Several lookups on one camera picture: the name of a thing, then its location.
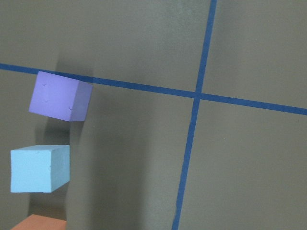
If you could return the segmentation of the orange foam block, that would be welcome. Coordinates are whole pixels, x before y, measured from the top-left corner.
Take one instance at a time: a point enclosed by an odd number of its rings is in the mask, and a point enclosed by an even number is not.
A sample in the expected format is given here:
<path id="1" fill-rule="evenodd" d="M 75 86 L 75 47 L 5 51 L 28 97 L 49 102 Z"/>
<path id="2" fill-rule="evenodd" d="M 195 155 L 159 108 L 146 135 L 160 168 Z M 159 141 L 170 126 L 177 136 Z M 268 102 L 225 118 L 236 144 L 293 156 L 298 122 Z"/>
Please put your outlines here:
<path id="1" fill-rule="evenodd" d="M 12 230 L 65 230 L 66 226 L 65 220 L 33 214 L 14 226 Z"/>

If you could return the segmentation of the purple foam block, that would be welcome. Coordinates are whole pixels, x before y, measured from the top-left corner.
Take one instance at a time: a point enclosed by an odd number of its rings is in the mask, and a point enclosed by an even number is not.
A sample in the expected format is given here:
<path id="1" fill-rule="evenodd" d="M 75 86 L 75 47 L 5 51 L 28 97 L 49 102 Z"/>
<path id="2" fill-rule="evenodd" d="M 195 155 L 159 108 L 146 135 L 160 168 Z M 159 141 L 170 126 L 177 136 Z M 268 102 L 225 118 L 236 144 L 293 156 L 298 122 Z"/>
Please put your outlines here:
<path id="1" fill-rule="evenodd" d="M 93 86 L 47 72 L 38 72 L 29 112 L 64 121 L 84 121 Z"/>

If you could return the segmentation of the light blue foam block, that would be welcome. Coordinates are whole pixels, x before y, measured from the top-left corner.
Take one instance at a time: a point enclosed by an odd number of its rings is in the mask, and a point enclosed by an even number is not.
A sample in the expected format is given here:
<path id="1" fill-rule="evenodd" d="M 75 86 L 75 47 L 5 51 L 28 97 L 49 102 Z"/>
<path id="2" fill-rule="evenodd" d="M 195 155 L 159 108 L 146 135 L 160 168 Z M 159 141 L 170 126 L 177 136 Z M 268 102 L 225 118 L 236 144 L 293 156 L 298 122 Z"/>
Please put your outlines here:
<path id="1" fill-rule="evenodd" d="M 52 193 L 69 181 L 69 145 L 35 145 L 11 150 L 12 193 Z"/>

